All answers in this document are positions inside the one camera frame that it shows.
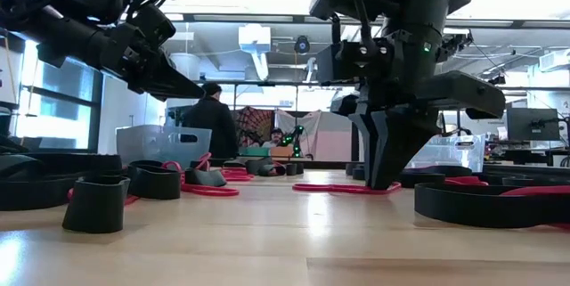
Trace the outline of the grey translucent plastic basket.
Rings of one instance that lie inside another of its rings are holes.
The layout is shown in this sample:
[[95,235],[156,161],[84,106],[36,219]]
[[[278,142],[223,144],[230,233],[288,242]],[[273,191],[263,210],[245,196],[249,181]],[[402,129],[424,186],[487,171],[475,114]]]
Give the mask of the grey translucent plastic basket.
[[209,152],[211,130],[191,127],[142,125],[116,129],[116,145],[122,161],[175,161],[188,167]]

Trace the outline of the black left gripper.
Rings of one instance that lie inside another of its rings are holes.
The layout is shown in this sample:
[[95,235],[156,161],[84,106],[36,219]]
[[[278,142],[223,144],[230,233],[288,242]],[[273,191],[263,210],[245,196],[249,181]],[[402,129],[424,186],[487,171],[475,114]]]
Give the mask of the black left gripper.
[[160,46],[129,23],[102,29],[102,69],[127,83],[127,87],[148,93],[155,99],[200,99],[204,90],[181,74]]

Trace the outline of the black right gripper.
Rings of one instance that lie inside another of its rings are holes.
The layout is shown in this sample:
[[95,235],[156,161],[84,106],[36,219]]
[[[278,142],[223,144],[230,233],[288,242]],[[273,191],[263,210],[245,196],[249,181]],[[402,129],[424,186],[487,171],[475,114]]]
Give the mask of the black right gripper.
[[501,118],[505,107],[498,87],[458,70],[422,78],[407,88],[395,81],[366,80],[358,94],[331,102],[331,111],[350,115],[362,133],[365,182],[374,190],[387,189],[439,133],[439,111],[464,110],[472,119],[489,119]]

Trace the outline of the clear plastic basket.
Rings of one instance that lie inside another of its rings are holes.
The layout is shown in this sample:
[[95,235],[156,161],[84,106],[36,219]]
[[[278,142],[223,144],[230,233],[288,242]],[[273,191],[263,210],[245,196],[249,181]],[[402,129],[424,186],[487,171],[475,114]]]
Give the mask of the clear plastic basket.
[[414,155],[406,168],[460,166],[481,172],[484,155],[484,135],[434,136]]

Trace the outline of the red patterned cloth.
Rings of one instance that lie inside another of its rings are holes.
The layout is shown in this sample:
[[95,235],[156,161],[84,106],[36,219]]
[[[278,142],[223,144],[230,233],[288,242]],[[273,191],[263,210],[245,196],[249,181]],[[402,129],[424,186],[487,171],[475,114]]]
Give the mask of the red patterned cloth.
[[262,146],[270,140],[274,126],[273,110],[260,110],[246,106],[235,110],[233,117],[239,147]]

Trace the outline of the large window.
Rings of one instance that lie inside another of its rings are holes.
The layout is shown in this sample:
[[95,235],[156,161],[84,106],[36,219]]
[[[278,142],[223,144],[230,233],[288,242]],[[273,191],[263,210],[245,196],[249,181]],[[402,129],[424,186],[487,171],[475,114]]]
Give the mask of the large window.
[[37,44],[28,41],[15,135],[24,140],[39,138],[39,148],[47,151],[96,151],[102,86],[99,71],[73,59],[55,68],[40,61]]

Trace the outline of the black pipe rail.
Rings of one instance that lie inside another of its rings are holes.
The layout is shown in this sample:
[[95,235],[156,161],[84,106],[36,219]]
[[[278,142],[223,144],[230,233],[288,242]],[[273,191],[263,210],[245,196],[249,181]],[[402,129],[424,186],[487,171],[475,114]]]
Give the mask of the black pipe rail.
[[[302,117],[308,112],[326,111],[331,112],[331,102],[337,98],[349,94],[355,94],[352,86],[292,86],[273,85],[270,83],[245,83],[230,84],[222,82],[223,89],[221,101],[229,106],[231,110],[240,110],[250,106],[260,110],[291,111],[295,117]],[[363,143],[360,135],[353,135],[352,124],[352,144],[358,143],[358,160],[363,158]]]

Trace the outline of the black ceiling rig equipment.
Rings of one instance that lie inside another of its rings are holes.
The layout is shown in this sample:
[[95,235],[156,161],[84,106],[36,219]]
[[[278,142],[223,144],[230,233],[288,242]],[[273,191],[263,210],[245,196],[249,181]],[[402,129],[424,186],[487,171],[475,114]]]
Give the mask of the black ceiling rig equipment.
[[438,49],[436,60],[438,62],[447,61],[457,52],[462,51],[466,46],[473,42],[473,36],[470,32],[467,34],[450,34],[444,35],[442,44]]

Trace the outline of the pink hanging cloth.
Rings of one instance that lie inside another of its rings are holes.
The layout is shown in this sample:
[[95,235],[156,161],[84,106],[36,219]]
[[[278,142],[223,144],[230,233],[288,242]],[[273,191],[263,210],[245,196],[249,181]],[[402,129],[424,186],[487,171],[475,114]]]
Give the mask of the pink hanging cloth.
[[315,137],[314,159],[349,161],[351,159],[352,122],[344,116],[323,111]]

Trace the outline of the white hanging cloth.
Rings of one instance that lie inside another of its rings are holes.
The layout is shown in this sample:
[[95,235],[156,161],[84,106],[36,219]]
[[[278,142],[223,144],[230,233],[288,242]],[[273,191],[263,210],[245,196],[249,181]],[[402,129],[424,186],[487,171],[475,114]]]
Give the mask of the white hanging cloth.
[[304,131],[299,137],[300,150],[303,155],[315,155],[321,116],[322,113],[319,110],[308,112],[302,117],[293,116],[291,111],[277,110],[275,111],[275,125],[286,134],[292,132],[295,126],[302,126]]

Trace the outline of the white wall unit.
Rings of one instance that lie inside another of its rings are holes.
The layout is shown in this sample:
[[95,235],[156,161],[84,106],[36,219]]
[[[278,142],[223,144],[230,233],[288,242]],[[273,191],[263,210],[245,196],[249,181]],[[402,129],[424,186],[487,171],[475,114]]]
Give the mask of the white wall unit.
[[545,53],[539,58],[538,68],[541,72],[570,68],[570,49]]

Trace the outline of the person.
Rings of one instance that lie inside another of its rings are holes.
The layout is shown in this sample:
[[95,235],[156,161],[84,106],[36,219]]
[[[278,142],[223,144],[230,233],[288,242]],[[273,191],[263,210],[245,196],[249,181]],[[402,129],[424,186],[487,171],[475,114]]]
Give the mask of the person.
[[222,87],[214,82],[202,85],[205,96],[184,114],[183,127],[209,129],[209,152],[214,159],[234,159],[238,153],[236,126],[229,107],[220,101]]
[[282,130],[278,127],[273,128],[271,130],[271,133],[270,133],[270,140],[267,142],[264,142],[262,147],[263,148],[277,147],[280,145],[282,137],[283,137]]

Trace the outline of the black background monitor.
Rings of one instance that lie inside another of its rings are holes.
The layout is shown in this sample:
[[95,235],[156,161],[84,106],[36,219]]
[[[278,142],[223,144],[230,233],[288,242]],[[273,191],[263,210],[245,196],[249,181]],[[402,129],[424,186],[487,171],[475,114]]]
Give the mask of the black background monitor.
[[557,141],[560,138],[558,111],[555,109],[507,109],[510,141]]

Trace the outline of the background desk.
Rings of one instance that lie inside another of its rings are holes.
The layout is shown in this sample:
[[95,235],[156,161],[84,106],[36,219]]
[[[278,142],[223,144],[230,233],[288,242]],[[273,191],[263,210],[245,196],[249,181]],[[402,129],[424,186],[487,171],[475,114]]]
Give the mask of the background desk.
[[493,161],[509,161],[514,165],[570,168],[570,150],[568,148],[532,148],[530,142],[487,142],[484,158]]

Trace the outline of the grey overhead beam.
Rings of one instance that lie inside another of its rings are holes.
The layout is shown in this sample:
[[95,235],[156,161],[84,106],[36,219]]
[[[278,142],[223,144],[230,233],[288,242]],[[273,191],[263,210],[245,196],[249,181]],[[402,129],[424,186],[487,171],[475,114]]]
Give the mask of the grey overhead beam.
[[[184,22],[255,22],[284,24],[325,24],[321,20],[300,14],[242,14],[242,13],[167,13],[172,21]],[[490,29],[570,29],[570,20],[470,20],[447,19],[446,27]]]

